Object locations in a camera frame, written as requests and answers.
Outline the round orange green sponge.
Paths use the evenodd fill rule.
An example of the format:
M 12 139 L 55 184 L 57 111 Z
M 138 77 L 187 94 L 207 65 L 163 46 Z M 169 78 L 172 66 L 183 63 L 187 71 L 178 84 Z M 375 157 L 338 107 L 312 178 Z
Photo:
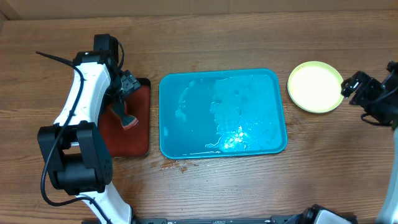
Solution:
M 124 130 L 135 126 L 139 122 L 139 120 L 135 116 L 127 113 L 127 106 L 125 101 L 123 101 L 122 103 L 115 103 L 113 106 L 111 106 L 111 111 L 120 120 L 121 126 Z

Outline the green plate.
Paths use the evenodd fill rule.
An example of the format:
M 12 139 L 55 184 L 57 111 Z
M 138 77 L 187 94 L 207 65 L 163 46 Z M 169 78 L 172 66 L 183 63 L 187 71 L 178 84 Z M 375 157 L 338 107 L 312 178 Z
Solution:
M 331 65 L 304 62 L 295 67 L 287 81 L 287 91 L 292 101 L 311 113 L 327 113 L 343 101 L 341 84 L 343 77 Z

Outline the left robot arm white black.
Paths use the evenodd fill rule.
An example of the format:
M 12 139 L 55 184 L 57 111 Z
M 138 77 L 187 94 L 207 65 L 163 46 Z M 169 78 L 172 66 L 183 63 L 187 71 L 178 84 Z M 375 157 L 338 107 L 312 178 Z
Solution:
M 80 52 L 72 61 L 51 59 L 71 67 L 74 80 L 62 112 L 37 134 L 42 198 L 54 207 L 82 201 L 99 223 L 135 223 L 132 207 L 112 182 L 111 154 L 97 127 L 104 99 L 122 91 L 118 61 L 108 50 Z

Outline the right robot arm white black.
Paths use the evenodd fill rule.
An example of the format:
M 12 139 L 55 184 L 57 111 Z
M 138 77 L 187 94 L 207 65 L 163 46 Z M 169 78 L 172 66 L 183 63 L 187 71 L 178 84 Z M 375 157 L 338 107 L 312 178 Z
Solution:
M 290 73 L 287 91 L 299 108 L 311 113 L 330 112 L 340 105 L 343 98 L 353 94 L 349 104 L 362 107 L 362 121 L 392 129 L 394 162 L 386 199 L 376 223 L 397 223 L 397 62 L 389 61 L 386 70 L 389 74 L 383 82 L 362 71 L 343 80 L 340 73 L 327 63 L 304 62 Z M 302 215 L 301 222 L 354 223 L 351 220 L 313 206 Z

